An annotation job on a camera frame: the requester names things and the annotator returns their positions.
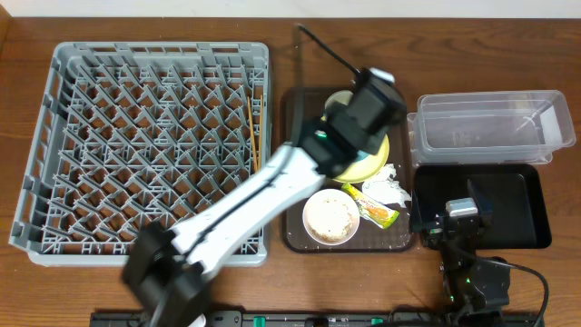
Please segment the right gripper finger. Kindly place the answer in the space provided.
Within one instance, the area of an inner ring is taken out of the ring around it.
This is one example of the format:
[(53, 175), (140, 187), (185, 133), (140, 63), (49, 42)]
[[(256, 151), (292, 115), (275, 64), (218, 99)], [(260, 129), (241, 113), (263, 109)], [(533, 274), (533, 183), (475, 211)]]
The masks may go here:
[(477, 209), (478, 214), (481, 218), (491, 218), (493, 215), (493, 205), (489, 199), (477, 188), (472, 180), (467, 181), (468, 193), (473, 199)]
[(422, 220), (422, 213), (420, 207), (420, 197), (416, 190), (412, 191), (411, 194), (411, 212), (410, 212), (410, 220), (411, 221), (421, 221)]

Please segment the wooden chopstick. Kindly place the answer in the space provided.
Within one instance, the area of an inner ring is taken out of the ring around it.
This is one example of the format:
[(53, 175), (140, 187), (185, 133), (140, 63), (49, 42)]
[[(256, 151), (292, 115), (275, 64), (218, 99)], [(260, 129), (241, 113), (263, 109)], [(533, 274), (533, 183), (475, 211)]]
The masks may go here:
[(253, 123), (253, 112), (252, 112), (252, 102), (251, 98), (247, 95), (247, 111), (248, 111), (248, 120), (249, 120), (249, 127), (251, 131), (251, 153), (252, 153), (252, 162), (254, 172), (258, 172), (258, 153), (256, 148), (256, 140), (255, 140), (255, 130), (254, 130), (254, 123)]
[(258, 170), (261, 169), (261, 160), (262, 160), (262, 154), (261, 154), (262, 145), (261, 145), (261, 143), (262, 143), (262, 132), (263, 132), (263, 128), (262, 128), (262, 123), (263, 123), (263, 108), (264, 108), (263, 100), (264, 100), (263, 95), (261, 95), (261, 98), (260, 98), (260, 112), (259, 112), (259, 139), (258, 139), (259, 140), (259, 142), (258, 142), (259, 149), (258, 149), (258, 165), (257, 165), (258, 166)]

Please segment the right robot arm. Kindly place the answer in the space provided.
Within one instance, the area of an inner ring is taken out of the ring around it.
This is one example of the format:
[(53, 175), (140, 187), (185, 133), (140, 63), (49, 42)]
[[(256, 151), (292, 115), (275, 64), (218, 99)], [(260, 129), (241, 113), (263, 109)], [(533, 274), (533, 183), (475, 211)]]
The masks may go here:
[(413, 192), (410, 229), (441, 255), (443, 287), (450, 299), (443, 312), (446, 324), (492, 326), (501, 323), (501, 307), (509, 304), (510, 269), (504, 260), (477, 258), (476, 249), (492, 225), (493, 205), (471, 181), (467, 188), (467, 197), (447, 201), (431, 218), (421, 216), (420, 197)]

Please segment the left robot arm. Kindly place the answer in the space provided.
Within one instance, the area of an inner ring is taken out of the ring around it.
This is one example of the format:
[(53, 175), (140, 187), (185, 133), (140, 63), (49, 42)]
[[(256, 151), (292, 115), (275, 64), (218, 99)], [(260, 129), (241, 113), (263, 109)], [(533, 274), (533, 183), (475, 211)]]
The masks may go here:
[(303, 122), (290, 143), (248, 180), (201, 213), (169, 229), (142, 228), (122, 280), (151, 326), (189, 326), (210, 304), (212, 280), (263, 225), (343, 174), (361, 152), (376, 154), (407, 112), (392, 74), (363, 68), (347, 104)]

